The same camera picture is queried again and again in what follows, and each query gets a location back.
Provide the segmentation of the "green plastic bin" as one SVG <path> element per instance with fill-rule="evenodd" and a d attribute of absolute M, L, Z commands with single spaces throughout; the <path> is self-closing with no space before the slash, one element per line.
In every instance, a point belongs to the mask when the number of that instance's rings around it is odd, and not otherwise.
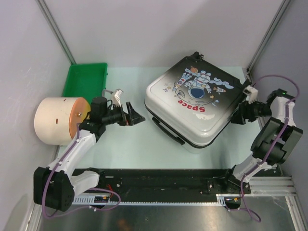
<path fill-rule="evenodd" d="M 63 97 L 82 97 L 88 103 L 100 97 L 106 86 L 107 63 L 73 64 L 70 66 Z"/>

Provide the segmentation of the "beige cylindrical drum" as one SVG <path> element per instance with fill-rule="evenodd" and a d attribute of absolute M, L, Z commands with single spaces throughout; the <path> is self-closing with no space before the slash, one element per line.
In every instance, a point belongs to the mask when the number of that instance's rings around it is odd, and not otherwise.
<path fill-rule="evenodd" d="M 89 111 L 90 104 L 82 97 L 45 98 L 35 113 L 35 133 L 45 144 L 68 145 Z"/>

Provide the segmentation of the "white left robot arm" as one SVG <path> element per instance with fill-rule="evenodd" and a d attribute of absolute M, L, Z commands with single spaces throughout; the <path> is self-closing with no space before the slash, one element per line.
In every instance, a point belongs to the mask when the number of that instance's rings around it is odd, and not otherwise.
<path fill-rule="evenodd" d="M 106 126 L 134 126 L 145 121 L 131 103 L 126 103 L 125 111 L 121 105 L 108 105 L 105 97 L 96 97 L 90 104 L 90 111 L 77 126 L 77 133 L 64 153 L 47 167 L 38 167 L 33 175 L 33 201 L 42 209 L 67 211 L 74 198 L 87 190 L 102 192 L 106 180 L 100 174 L 86 170 L 73 176 L 77 163 L 93 147 L 106 131 Z"/>

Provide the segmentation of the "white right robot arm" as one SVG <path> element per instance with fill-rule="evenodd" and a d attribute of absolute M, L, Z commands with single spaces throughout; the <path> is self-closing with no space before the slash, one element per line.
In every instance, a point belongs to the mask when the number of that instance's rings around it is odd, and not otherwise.
<path fill-rule="evenodd" d="M 251 155 L 226 173 L 222 181 L 225 192 L 235 192 L 258 172 L 286 161 L 303 135 L 303 130 L 293 120 L 294 105 L 294 97 L 282 89 L 273 91 L 264 103 L 245 101 L 239 104 L 231 117 L 232 123 L 244 125 L 259 117 L 269 119 L 254 139 Z"/>

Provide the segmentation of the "aluminium frame post left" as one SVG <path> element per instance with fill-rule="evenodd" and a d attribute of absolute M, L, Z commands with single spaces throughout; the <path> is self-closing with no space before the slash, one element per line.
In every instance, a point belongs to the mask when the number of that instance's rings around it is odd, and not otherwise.
<path fill-rule="evenodd" d="M 42 12 L 47 24 L 49 25 L 51 31 L 56 37 L 56 40 L 58 41 L 60 47 L 62 48 L 64 54 L 66 55 L 67 59 L 69 60 L 70 64 L 76 64 L 75 58 L 73 57 L 72 52 L 69 49 L 69 46 L 67 42 L 65 41 L 65 38 L 57 25 L 47 3 L 45 0 L 35 0 L 37 3 L 40 11 Z"/>

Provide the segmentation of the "aluminium frame post right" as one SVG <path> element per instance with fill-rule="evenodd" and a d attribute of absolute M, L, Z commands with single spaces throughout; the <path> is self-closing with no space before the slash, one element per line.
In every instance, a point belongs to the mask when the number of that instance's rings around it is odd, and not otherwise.
<path fill-rule="evenodd" d="M 246 70 L 247 73 L 250 74 L 257 62 L 259 61 L 260 57 L 262 56 L 262 53 L 264 52 L 267 44 L 269 43 L 270 39 L 272 38 L 275 30 L 278 28 L 278 25 L 280 24 L 284 14 L 287 12 L 289 6 L 291 5 L 293 1 L 292 0 L 283 0 L 275 13 L 275 16 L 273 17 L 264 37 L 262 38 L 261 43 L 259 44 L 256 52 L 254 53 L 250 63 L 248 64 Z"/>

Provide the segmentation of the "space astronaut print suitcase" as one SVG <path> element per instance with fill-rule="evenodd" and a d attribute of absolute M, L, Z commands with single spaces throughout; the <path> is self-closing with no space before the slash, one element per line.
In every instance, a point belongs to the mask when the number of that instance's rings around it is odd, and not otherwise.
<path fill-rule="evenodd" d="M 166 135 L 198 150 L 211 145 L 230 123 L 249 85 L 249 80 L 241 82 L 196 51 L 147 87 L 144 104 Z"/>

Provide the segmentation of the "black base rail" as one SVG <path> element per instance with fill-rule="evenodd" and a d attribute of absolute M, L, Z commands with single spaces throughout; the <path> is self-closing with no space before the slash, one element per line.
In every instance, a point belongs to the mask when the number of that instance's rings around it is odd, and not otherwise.
<path fill-rule="evenodd" d="M 168 195 L 178 198 L 192 193 L 250 194 L 248 183 L 237 186 L 225 182 L 228 169 L 94 169 L 100 176 L 92 192 L 111 189 L 129 199 Z"/>

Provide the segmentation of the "aluminium frame post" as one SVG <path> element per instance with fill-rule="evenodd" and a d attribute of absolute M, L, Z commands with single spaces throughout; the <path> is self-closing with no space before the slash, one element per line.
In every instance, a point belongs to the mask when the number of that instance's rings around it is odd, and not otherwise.
<path fill-rule="evenodd" d="M 257 62 L 259 61 L 260 57 L 262 56 L 262 53 L 264 52 L 267 44 L 269 43 L 270 39 L 272 38 L 275 30 L 278 28 L 278 25 L 280 24 L 284 14 L 287 12 L 289 6 L 291 5 L 293 1 L 292 0 L 283 0 L 275 13 L 275 16 L 273 17 L 264 37 L 262 38 L 261 43 L 259 44 L 256 52 L 254 53 L 250 63 L 248 64 L 246 70 L 247 73 L 250 74 Z"/>
<path fill-rule="evenodd" d="M 66 55 L 67 59 L 69 60 L 70 64 L 76 64 L 75 58 L 73 57 L 72 52 L 69 49 L 69 46 L 67 42 L 65 41 L 65 38 L 57 25 L 47 3 L 45 0 L 35 0 L 37 3 L 40 11 L 42 12 L 47 24 L 49 25 L 51 31 L 56 37 L 56 40 L 58 41 L 60 47 L 62 48 L 64 54 Z"/>

